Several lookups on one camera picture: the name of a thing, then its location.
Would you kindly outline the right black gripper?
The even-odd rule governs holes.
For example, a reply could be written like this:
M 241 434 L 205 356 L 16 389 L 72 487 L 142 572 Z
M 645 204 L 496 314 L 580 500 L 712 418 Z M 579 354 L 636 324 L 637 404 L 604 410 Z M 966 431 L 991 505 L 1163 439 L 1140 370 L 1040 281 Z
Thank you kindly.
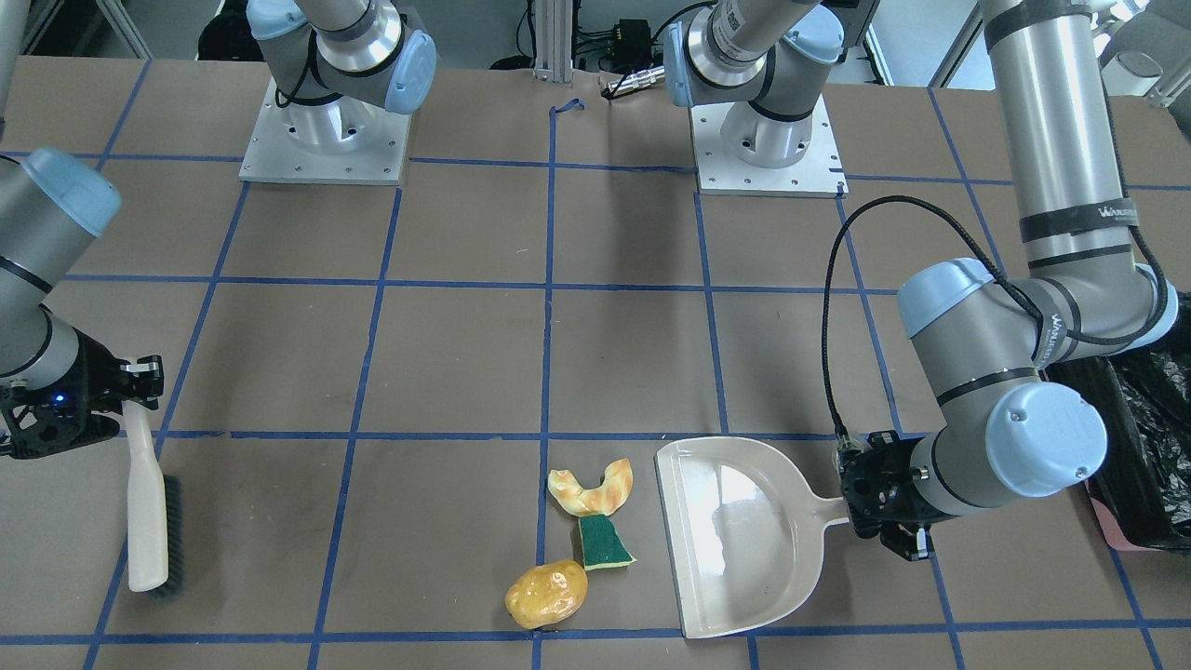
M 125 403 L 158 408 L 161 355 L 126 361 L 63 321 L 33 359 L 4 372 L 4 455 L 33 461 L 116 437 Z

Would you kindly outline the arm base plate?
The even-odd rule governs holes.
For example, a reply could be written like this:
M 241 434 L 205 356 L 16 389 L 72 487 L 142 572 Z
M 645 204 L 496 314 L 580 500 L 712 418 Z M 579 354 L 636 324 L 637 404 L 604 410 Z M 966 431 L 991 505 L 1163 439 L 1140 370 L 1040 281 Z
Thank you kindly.
M 398 186 L 411 117 L 339 98 L 280 107 L 272 80 L 241 162 L 247 182 Z
M 748 102 L 690 109 L 699 190 L 711 195 L 842 198 L 850 193 L 825 98 L 778 123 Z

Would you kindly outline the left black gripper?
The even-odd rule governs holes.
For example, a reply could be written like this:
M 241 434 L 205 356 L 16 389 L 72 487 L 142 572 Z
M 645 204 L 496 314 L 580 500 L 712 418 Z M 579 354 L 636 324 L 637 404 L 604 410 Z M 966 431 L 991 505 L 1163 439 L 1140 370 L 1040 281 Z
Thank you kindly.
M 838 491 L 848 508 L 852 531 L 860 539 L 878 538 L 884 547 L 905 561 L 934 556 L 929 534 L 936 509 L 919 495 L 923 470 L 911 465 L 919 437 L 894 430 L 837 438 Z

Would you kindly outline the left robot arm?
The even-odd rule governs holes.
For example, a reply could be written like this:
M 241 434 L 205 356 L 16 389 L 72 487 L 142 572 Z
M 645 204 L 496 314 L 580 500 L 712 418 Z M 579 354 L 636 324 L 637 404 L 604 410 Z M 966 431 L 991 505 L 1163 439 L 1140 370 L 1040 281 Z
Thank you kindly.
M 767 148 L 786 130 L 807 140 L 827 69 L 842 56 L 823 1 L 715 1 L 666 27 L 673 104 L 732 104 L 732 150 L 750 165 L 796 164 L 805 150 Z M 841 224 L 824 278 L 821 355 L 852 530 L 908 561 L 934 552 L 929 530 L 1089 478 L 1106 457 L 1106 427 L 1089 400 L 1042 370 L 1056 362 L 1148 346 L 1178 317 L 1177 293 L 1139 230 L 1120 170 L 1114 118 L 1093 46 L 1095 10 L 1080 1 L 977 1 L 1029 276 L 1008 278 L 949 215 L 905 195 L 863 203 Z M 898 289 L 899 317 L 944 428 L 921 438 L 852 442 L 834 402 L 828 317 L 836 255 L 852 224 L 885 203 L 947 223 L 975 258 L 948 259 Z

